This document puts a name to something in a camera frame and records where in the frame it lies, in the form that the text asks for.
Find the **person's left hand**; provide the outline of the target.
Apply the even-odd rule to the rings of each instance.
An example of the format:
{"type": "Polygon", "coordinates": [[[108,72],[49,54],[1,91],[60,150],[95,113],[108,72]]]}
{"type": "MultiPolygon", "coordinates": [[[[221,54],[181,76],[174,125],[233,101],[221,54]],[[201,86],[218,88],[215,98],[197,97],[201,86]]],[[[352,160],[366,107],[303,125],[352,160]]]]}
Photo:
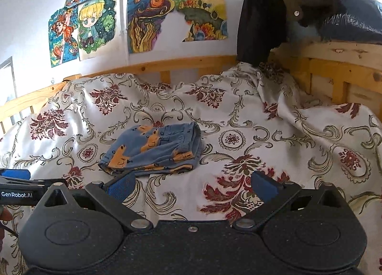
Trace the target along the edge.
{"type": "MultiPolygon", "coordinates": [[[[0,215],[1,222],[3,221],[11,221],[12,220],[12,214],[9,212],[9,210],[3,206],[1,206],[1,215],[0,215]]],[[[3,227],[0,228],[0,251],[3,248],[3,240],[5,238],[5,230],[3,227]]]]}

